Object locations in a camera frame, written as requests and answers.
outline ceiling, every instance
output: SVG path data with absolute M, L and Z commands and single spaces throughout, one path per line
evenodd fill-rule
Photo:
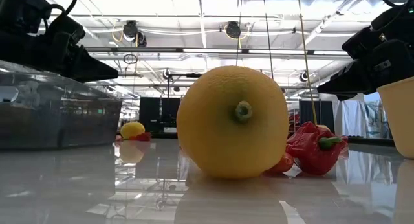
M 62 6 L 68 6 L 71 2 L 48 1 Z M 369 26 L 370 21 L 388 8 L 382 0 L 301 0 L 305 46 L 307 50 L 315 50 L 320 54 L 309 57 L 309 71 L 314 85 L 323 82 L 351 61 L 346 54 L 336 51 L 341 50 L 347 39 Z M 59 10 L 54 10 L 50 20 L 58 14 Z M 124 98 L 131 96 L 131 92 L 140 96 L 166 94 L 164 87 L 151 87 L 153 84 L 166 83 L 162 78 L 166 68 L 179 74 L 205 73 L 221 65 L 238 64 L 261 69 L 271 76 L 266 49 L 303 49 L 298 0 L 265 0 L 265 5 L 263 0 L 78 0 L 71 17 L 85 27 L 87 35 L 80 43 L 89 49 L 90 54 L 120 70 L 119 78 L 90 85 L 104 91 L 106 89 L 98 85 L 111 85 Z M 124 39 L 116 41 L 121 37 L 120 31 L 126 20 L 138 21 L 138 28 L 146 36 L 147 47 L 196 48 L 199 49 L 198 53 L 162 50 L 159 53 L 142 49 L 134 52 L 139 58 L 138 62 L 128 66 L 123 61 L 127 50 L 118 53 L 104 50 L 108 47 L 119 50 L 134 47 Z M 264 53 L 236 55 L 205 51 L 238 48 L 238 41 L 230 39 L 223 31 L 228 21 L 241 23 L 242 49 L 263 49 Z M 299 80 L 299 75 L 305 70 L 301 52 L 279 52 L 272 55 L 275 81 L 281 86 L 303 87 L 304 83 Z M 191 85 L 193 81 L 182 76 L 175 81 L 175 85 Z M 140 84 L 140 87 L 122 84 Z M 288 95 L 298 91 L 289 89 L 291 93 Z M 182 87 L 180 92 L 171 93 L 184 95 L 185 92 L 186 88 Z

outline glossy table surface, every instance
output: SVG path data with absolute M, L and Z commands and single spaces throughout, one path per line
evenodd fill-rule
M 177 140 L 0 154 L 0 223 L 413 223 L 414 161 L 350 145 L 324 177 L 203 176 Z

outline black machine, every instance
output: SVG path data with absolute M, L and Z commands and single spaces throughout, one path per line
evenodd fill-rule
M 380 86 L 414 76 L 413 0 L 379 15 L 370 27 L 362 29 L 342 45 L 353 61 L 318 87 L 319 93 L 334 94 L 347 100 Z
M 83 27 L 68 16 L 76 1 L 65 10 L 46 0 L 0 0 L 0 60 L 79 82 L 117 78 L 116 69 L 90 57 L 83 45 L 76 45 L 85 36 Z M 54 8 L 62 14 L 48 26 Z M 44 35 L 30 35 L 38 33 L 42 20 Z

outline pepper stem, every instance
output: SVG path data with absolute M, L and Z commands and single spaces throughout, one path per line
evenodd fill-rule
M 235 108 L 235 118 L 240 123 L 247 122 L 247 120 L 252 117 L 252 114 L 252 106 L 246 101 L 240 101 Z
M 340 137 L 321 137 L 319 139 L 319 148 L 321 150 L 330 150 L 335 143 L 341 142 Z

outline white container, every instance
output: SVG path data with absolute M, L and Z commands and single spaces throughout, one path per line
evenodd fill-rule
M 377 91 L 386 110 L 398 152 L 408 159 L 414 159 L 414 77 L 384 85 Z

